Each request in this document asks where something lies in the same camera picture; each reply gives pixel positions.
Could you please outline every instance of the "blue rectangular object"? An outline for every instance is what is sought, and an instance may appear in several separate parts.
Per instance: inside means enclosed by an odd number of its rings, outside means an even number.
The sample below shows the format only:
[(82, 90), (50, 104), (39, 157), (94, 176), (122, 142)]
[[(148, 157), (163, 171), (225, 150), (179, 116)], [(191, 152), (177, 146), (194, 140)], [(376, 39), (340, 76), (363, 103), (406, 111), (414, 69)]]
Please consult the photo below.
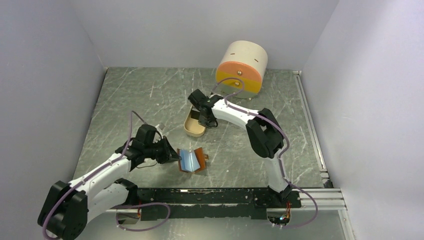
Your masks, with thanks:
[(188, 151), (184, 149), (179, 150), (179, 155), (181, 157), (180, 165), (181, 170), (189, 173), (194, 173), (198, 169), (200, 169), (199, 160), (196, 157), (194, 151)]

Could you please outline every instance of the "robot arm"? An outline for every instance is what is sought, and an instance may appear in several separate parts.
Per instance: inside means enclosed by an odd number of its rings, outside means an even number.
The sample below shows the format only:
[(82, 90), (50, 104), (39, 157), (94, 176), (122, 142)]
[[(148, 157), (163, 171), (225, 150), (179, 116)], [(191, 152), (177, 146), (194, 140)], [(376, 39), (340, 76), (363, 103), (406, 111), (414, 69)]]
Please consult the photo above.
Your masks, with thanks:
[(229, 107), (222, 96), (214, 94), (207, 97), (199, 89), (192, 92), (188, 100), (200, 112), (198, 120), (200, 125), (208, 128), (217, 127), (217, 119), (221, 119), (245, 129), (252, 149), (265, 161), (268, 187), (280, 201), (286, 198), (292, 187), (284, 180), (286, 170), (278, 158), (283, 150), (284, 138), (274, 126), (257, 117), (257, 115), (263, 116), (279, 126), (273, 113), (267, 108), (258, 111), (235, 104), (232, 104), (234, 107)]
[[(171, 147), (166, 137), (162, 137), (162, 127), (143, 124), (137, 131), (131, 144), (121, 156), (126, 142), (119, 147), (108, 160), (68, 183), (58, 181), (48, 192), (37, 223), (42, 226), (48, 213), (65, 193), (77, 184), (75, 188), (54, 211), (47, 223), (47, 230), (64, 239), (75, 239), (87, 223), (108, 209), (117, 205), (136, 205), (137, 185), (123, 179), (145, 159), (153, 159), (158, 163), (177, 161), (180, 159), (177, 152)], [(96, 174), (86, 181), (87, 176)]]

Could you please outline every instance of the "black mounting rail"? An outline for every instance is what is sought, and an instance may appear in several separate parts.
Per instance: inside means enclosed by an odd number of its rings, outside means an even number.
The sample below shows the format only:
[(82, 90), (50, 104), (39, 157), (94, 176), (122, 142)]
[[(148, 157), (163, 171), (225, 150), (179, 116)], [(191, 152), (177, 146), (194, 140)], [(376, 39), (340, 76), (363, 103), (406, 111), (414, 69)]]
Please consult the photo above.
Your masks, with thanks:
[[(171, 208), (171, 219), (250, 217), (266, 220), (267, 208), (300, 208), (299, 192), (291, 191), (281, 202), (267, 187), (242, 188), (139, 188), (142, 204), (166, 203)], [(142, 210), (142, 221), (164, 219), (168, 210), (163, 206), (149, 206)]]

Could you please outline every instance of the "beige cylinder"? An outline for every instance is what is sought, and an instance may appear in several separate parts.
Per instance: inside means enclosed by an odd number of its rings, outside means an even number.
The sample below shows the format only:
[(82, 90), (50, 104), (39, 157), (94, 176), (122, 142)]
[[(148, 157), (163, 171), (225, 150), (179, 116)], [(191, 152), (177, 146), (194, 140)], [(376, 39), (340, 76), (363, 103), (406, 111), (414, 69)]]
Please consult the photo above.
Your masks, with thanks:
[[(244, 82), (244, 91), (236, 97), (251, 98), (261, 90), (267, 63), (267, 52), (261, 46), (250, 41), (235, 41), (229, 45), (216, 69), (216, 81), (239, 78)], [(219, 89), (226, 94), (237, 92), (241, 88), (242, 84), (235, 79), (226, 80), (219, 85)]]

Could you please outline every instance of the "tan tray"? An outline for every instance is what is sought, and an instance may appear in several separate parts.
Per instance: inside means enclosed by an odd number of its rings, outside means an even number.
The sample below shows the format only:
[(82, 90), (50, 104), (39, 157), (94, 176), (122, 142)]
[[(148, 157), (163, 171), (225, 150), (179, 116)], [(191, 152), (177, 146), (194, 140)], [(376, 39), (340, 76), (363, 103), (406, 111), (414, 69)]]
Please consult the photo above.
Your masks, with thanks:
[(199, 124), (199, 112), (193, 109), (193, 107), (190, 108), (190, 111), (188, 112), (187, 118), (184, 121), (184, 131), (186, 134), (192, 136), (192, 137), (201, 137), (203, 134), (205, 134), (206, 127)]

